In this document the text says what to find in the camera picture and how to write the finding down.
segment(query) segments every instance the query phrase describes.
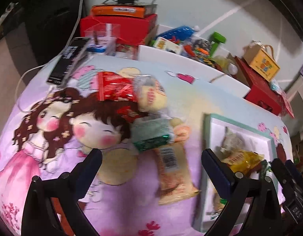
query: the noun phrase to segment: white label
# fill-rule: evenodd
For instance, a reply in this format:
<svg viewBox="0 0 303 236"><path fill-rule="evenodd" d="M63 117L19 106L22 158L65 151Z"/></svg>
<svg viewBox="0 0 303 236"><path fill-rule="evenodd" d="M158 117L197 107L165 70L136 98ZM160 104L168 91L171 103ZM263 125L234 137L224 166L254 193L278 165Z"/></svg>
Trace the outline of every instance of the white label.
<svg viewBox="0 0 303 236"><path fill-rule="evenodd" d="M125 8L125 7L113 7L113 11L125 11L125 12L129 12L129 13L135 13L136 9Z"/></svg>
<svg viewBox="0 0 303 236"><path fill-rule="evenodd" d="M178 161L175 155L174 149L172 147L163 147L160 148L160 157L165 166L165 172L171 172L178 170Z"/></svg>

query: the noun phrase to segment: red candy wrapper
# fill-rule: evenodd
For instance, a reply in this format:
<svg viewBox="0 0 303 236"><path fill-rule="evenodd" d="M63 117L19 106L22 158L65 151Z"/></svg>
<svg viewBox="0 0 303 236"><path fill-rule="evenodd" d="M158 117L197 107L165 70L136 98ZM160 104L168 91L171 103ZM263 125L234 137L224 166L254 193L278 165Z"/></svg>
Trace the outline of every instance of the red candy wrapper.
<svg viewBox="0 0 303 236"><path fill-rule="evenodd" d="M124 78L114 72L99 72L98 100L137 102L132 82L132 79Z"/></svg>

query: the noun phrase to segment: cartoon face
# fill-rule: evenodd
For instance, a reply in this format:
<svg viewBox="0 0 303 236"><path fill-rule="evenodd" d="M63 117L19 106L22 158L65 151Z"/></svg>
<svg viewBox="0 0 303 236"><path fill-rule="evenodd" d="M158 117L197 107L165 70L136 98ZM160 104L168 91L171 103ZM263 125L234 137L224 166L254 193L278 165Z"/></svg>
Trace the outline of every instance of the cartoon face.
<svg viewBox="0 0 303 236"><path fill-rule="evenodd" d="M106 149L121 141L119 128L96 120L93 113L85 113L70 119L74 136L80 143L89 148Z"/></svg>
<svg viewBox="0 0 303 236"><path fill-rule="evenodd" d="M37 128L45 132L55 131L59 127L61 116L71 108L69 100L56 101L42 110L37 118Z"/></svg>

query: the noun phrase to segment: barcode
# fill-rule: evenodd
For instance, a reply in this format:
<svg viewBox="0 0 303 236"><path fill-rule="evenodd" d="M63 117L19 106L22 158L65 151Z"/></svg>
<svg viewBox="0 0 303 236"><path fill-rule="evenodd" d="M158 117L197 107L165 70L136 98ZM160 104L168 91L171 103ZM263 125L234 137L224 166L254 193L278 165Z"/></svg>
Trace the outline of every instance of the barcode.
<svg viewBox="0 0 303 236"><path fill-rule="evenodd" d="M164 163L166 172L170 172L170 171L179 169L177 158L175 156L175 152L172 147L161 148L160 157Z"/></svg>

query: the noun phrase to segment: yellow snack bag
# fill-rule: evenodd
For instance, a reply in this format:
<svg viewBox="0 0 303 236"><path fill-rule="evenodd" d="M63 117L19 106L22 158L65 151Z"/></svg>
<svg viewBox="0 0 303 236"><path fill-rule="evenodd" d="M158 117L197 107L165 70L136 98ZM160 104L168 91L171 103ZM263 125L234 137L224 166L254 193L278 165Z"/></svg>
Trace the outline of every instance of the yellow snack bag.
<svg viewBox="0 0 303 236"><path fill-rule="evenodd" d="M222 162L229 165L233 172L242 172L247 174L264 159L264 155L249 152L242 149L233 149L230 156L223 159Z"/></svg>

